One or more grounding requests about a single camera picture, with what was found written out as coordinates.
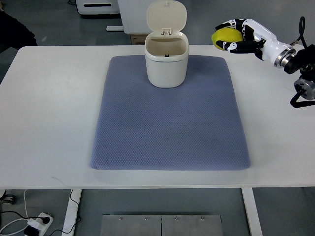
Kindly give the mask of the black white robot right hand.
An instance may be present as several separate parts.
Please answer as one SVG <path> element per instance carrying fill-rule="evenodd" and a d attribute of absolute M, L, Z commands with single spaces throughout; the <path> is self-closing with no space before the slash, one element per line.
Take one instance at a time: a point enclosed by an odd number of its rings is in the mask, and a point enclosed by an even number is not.
<path fill-rule="evenodd" d="M 222 28 L 236 29 L 243 36 L 240 42 L 218 41 L 223 50 L 234 54 L 255 54 L 258 59 L 267 60 L 273 65 L 279 53 L 291 47 L 280 42 L 271 31 L 253 19 L 232 19 L 215 27 L 216 31 Z"/>

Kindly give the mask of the black silver robot right arm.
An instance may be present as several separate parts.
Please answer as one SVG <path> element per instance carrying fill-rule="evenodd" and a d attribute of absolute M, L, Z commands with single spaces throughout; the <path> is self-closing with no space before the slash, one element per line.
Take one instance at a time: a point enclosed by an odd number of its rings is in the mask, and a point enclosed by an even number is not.
<path fill-rule="evenodd" d="M 294 82 L 296 94 L 290 101 L 294 108 L 313 106 L 315 104 L 315 46 L 307 45 L 304 39 L 306 20 L 300 17 L 299 37 L 295 39 L 290 48 L 282 50 L 274 60 L 274 66 L 283 67 L 287 74 L 300 72 L 299 78 Z M 292 47 L 301 42 L 303 49 L 296 52 Z"/>

